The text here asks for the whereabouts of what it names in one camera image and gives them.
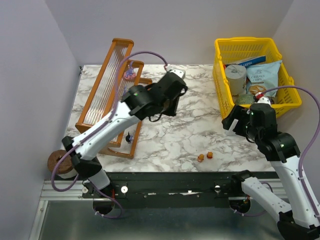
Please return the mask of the purple donkey red base toy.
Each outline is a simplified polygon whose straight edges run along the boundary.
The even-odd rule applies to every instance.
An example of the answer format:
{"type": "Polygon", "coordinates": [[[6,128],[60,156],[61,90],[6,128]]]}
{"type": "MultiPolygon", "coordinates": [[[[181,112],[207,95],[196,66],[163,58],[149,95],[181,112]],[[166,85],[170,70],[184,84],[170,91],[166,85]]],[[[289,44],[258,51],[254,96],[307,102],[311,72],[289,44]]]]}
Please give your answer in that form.
{"type": "Polygon", "coordinates": [[[124,96],[127,92],[128,92],[128,88],[125,86],[125,87],[123,88],[122,96],[124,96]]]}

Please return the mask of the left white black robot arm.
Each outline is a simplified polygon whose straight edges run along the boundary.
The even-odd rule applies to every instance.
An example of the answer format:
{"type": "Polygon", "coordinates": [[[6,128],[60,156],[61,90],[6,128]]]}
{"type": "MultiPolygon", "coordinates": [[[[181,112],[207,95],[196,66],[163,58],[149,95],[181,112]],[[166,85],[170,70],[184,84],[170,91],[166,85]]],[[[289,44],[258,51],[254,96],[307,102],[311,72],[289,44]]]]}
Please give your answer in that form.
{"type": "Polygon", "coordinates": [[[111,181],[97,159],[99,151],[145,118],[175,116],[179,98],[188,90],[185,74],[183,70],[171,69],[156,83],[133,85],[118,101],[114,112],[77,137],[64,137],[62,144],[70,152],[72,166],[79,176],[89,179],[99,190],[109,186],[111,181]]]}

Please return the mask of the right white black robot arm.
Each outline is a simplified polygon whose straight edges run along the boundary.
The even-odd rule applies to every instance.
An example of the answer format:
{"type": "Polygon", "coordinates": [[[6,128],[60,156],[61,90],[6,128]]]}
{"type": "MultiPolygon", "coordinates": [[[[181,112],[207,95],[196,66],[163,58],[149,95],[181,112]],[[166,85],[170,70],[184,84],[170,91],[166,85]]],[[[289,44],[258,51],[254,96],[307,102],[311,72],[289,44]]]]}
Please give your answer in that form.
{"type": "Polygon", "coordinates": [[[232,176],[232,191],[248,195],[259,203],[275,220],[284,239],[318,240],[320,206],[299,165],[301,154],[295,139],[278,131],[275,109],[268,103],[255,103],[250,108],[235,105],[222,125],[225,130],[257,145],[276,171],[289,202],[267,189],[248,170],[232,176]]]}

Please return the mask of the black hat donkey toy front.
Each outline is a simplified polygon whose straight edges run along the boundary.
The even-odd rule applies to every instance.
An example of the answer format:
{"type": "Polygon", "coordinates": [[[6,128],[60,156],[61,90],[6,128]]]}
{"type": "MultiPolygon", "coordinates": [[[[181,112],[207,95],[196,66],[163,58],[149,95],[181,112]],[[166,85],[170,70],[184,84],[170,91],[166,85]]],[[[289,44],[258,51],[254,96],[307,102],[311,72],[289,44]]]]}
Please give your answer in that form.
{"type": "Polygon", "coordinates": [[[131,143],[133,142],[133,140],[134,140],[134,136],[133,136],[130,132],[128,132],[127,135],[126,135],[126,137],[125,137],[125,141],[126,141],[128,144],[131,144],[131,143]]]}

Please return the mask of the yellow plastic basket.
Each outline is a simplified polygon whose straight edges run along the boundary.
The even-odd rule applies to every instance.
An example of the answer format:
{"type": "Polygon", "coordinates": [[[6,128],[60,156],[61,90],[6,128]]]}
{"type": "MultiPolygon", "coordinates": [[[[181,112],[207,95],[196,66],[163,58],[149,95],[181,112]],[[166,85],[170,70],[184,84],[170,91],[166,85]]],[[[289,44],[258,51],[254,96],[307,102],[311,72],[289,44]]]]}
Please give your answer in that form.
{"type": "Polygon", "coordinates": [[[302,104],[294,80],[288,75],[283,57],[273,39],[267,37],[218,38],[214,43],[213,80],[221,117],[235,104],[248,108],[242,94],[266,91],[276,116],[302,104]]]}

